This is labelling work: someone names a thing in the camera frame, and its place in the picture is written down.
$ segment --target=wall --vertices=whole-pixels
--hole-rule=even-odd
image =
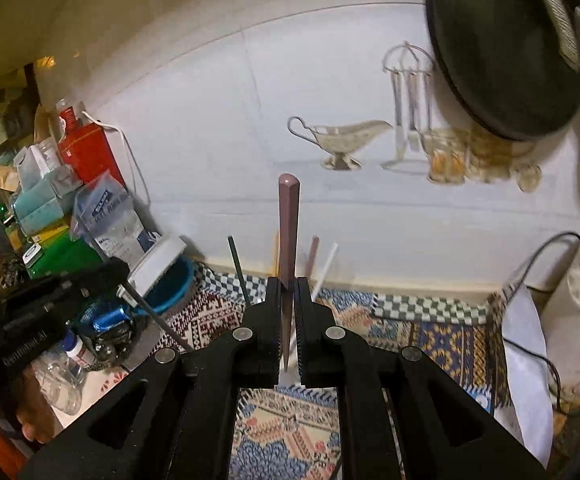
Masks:
[[[301,181],[299,269],[318,235],[319,262],[340,244],[335,280],[486,289],[551,234],[580,231],[580,113],[538,147],[533,194],[514,181],[444,187],[383,171],[390,132],[355,155],[360,171],[327,171],[326,154],[286,129],[295,114],[393,123],[381,59],[404,40],[431,50],[424,10],[422,0],[67,0],[36,47],[56,59],[38,72],[40,93],[48,108],[71,94],[123,126],[147,183],[138,200],[210,262],[229,262],[232,234],[246,269],[270,267],[276,180],[288,171]],[[436,126],[469,126],[440,76],[435,97]],[[531,282],[549,280],[565,249]]]

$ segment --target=silver screw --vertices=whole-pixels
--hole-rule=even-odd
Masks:
[[[421,357],[423,357],[422,352],[415,346],[406,346],[401,350],[401,354],[405,359],[412,361],[413,363],[416,363]]]
[[[157,350],[156,354],[154,354],[154,358],[162,365],[169,363],[176,356],[177,353],[172,348],[162,348],[161,350]]]
[[[326,336],[330,339],[343,339],[345,337],[345,330],[340,326],[331,326],[326,330]]]
[[[240,326],[234,332],[232,332],[232,337],[237,341],[245,341],[252,337],[252,330],[247,326]]]

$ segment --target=patterned rug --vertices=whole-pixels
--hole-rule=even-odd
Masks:
[[[246,283],[253,301],[265,297],[263,278],[246,276]],[[369,292],[323,289],[318,301],[332,309],[337,324],[358,333],[372,346],[392,351],[408,345],[419,347],[484,408],[490,410],[509,403],[500,323],[487,319],[486,307],[439,298],[391,298],[387,301],[400,306],[390,308],[393,312],[384,317],[377,308],[381,305],[387,310],[385,298]],[[417,319],[419,308],[412,309],[417,312],[411,319],[410,309],[404,306],[411,301],[421,307],[434,303],[435,319],[442,317],[444,322]],[[198,264],[190,304],[168,322],[195,349],[200,349],[237,327],[243,308],[235,275],[213,272]],[[457,315],[457,308],[464,314]],[[162,333],[154,350],[166,346],[175,343]],[[492,401],[494,377],[496,393]],[[308,390],[300,385],[240,391],[230,479],[326,480],[335,471],[339,478],[339,458],[336,392]]]

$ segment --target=checkered pattern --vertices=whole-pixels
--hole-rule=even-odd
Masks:
[[[486,323],[487,311],[487,305],[471,306],[463,301],[447,300],[445,298],[375,294],[372,300],[372,314],[375,317],[401,321],[425,321],[476,326]]]
[[[258,278],[244,274],[246,290],[250,296],[250,302],[256,300],[265,300],[266,278]],[[241,292],[241,283],[236,274],[231,272],[214,272],[214,270],[205,265],[196,266],[196,280],[199,286],[208,292],[212,292],[222,298],[240,301],[245,303],[243,293]]]

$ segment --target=black frying pan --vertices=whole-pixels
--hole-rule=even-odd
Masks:
[[[537,140],[580,104],[580,72],[559,52],[543,0],[425,0],[435,57],[464,108],[490,132]]]

